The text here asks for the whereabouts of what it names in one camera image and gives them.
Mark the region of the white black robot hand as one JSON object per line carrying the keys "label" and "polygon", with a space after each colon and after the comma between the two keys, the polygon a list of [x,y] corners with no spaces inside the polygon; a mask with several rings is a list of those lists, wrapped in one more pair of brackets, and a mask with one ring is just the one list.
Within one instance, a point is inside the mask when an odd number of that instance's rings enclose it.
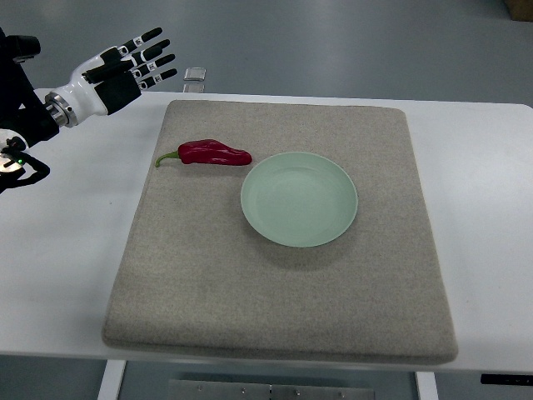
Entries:
{"label": "white black robot hand", "polygon": [[80,64],[68,84],[45,97],[45,107],[61,127],[72,128],[91,116],[112,115],[142,95],[143,91],[177,75],[165,69],[175,59],[165,53],[168,39],[152,43],[160,27],[110,47]]}

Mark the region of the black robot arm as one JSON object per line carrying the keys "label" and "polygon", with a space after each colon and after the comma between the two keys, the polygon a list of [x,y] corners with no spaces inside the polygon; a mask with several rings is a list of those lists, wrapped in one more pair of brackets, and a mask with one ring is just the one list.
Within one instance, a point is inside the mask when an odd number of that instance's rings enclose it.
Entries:
{"label": "black robot arm", "polygon": [[27,153],[59,133],[22,63],[41,52],[36,37],[1,34],[1,190],[40,182],[50,167]]}

